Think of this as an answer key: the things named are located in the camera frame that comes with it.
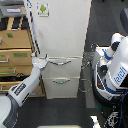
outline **green sticker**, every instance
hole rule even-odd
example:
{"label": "green sticker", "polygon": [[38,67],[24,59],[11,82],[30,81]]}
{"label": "green sticker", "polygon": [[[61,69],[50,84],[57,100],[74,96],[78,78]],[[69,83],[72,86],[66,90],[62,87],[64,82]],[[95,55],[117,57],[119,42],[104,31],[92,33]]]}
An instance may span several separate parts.
{"label": "green sticker", "polygon": [[41,5],[40,10],[42,11],[42,13],[46,10],[46,7],[44,5]]}
{"label": "green sticker", "polygon": [[7,33],[8,38],[13,38],[12,33]]}
{"label": "green sticker", "polygon": [[5,55],[0,55],[1,57],[6,57]]}
{"label": "green sticker", "polygon": [[14,57],[27,57],[27,53],[13,53]]}
{"label": "green sticker", "polygon": [[13,69],[12,67],[9,67],[9,69]]}

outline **white cabinet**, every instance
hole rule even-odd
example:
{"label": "white cabinet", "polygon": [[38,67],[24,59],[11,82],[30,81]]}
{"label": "white cabinet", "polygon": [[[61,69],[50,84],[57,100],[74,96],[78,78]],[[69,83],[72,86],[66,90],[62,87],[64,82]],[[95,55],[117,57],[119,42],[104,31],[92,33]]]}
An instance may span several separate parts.
{"label": "white cabinet", "polygon": [[[39,15],[39,3],[47,3],[49,16]],[[49,63],[42,72],[47,98],[76,97],[82,65],[82,56],[88,28],[91,0],[30,0],[31,8],[24,0],[27,16],[32,30],[30,10],[33,15],[35,34],[40,48],[38,57],[48,54],[50,61],[71,62],[61,65]],[[51,79],[71,78],[60,85]]]}

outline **gray floor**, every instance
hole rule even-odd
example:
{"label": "gray floor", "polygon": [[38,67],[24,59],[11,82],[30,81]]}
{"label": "gray floor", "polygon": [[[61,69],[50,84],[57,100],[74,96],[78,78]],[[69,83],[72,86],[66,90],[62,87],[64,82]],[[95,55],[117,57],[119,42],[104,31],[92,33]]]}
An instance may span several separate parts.
{"label": "gray floor", "polygon": [[[120,12],[128,7],[128,0],[106,0],[99,3],[92,0],[91,15],[87,32],[85,53],[91,52],[91,45],[108,46],[115,32],[127,35],[120,22]],[[90,67],[81,70],[81,79],[90,78]],[[80,88],[88,90],[90,83],[80,80]],[[91,115],[98,116],[103,128],[105,118],[98,108],[98,102],[92,90],[87,93],[78,91],[76,99],[29,98],[21,109],[15,128],[36,128],[40,125],[79,125],[82,128],[92,128]]]}

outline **cabinet drawer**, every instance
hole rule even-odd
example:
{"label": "cabinet drawer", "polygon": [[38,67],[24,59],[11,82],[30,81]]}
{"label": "cabinet drawer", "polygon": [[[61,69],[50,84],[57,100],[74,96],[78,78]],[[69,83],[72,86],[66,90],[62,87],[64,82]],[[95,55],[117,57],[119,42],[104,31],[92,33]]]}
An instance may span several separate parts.
{"label": "cabinet drawer", "polygon": [[78,78],[43,79],[47,99],[76,98]]}
{"label": "cabinet drawer", "polygon": [[0,50],[0,66],[32,65],[31,49]]}
{"label": "cabinet drawer", "polygon": [[32,66],[0,67],[0,76],[30,75]]}
{"label": "cabinet drawer", "polygon": [[77,77],[80,76],[81,65],[81,58],[50,59],[42,76],[43,78]]}
{"label": "cabinet drawer", "polygon": [[[7,94],[8,90],[15,85],[18,85],[21,81],[15,81],[15,82],[0,82],[0,95]],[[30,94],[30,96],[42,96],[42,87],[39,84],[35,90]]]}
{"label": "cabinet drawer", "polygon": [[0,31],[0,49],[31,48],[28,30]]}

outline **white robot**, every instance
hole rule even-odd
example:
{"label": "white robot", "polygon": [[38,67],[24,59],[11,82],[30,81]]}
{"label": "white robot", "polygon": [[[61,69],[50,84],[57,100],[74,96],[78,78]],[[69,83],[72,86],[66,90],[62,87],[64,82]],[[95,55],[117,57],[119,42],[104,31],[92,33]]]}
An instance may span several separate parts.
{"label": "white robot", "polygon": [[9,89],[8,96],[0,96],[0,128],[12,128],[17,121],[17,109],[23,105],[27,97],[39,84],[41,71],[49,59],[44,60],[32,54],[33,69],[31,75],[20,84]]}
{"label": "white robot", "polygon": [[111,46],[96,47],[93,62],[93,90],[108,104],[117,104],[128,90],[128,37],[115,33]]}

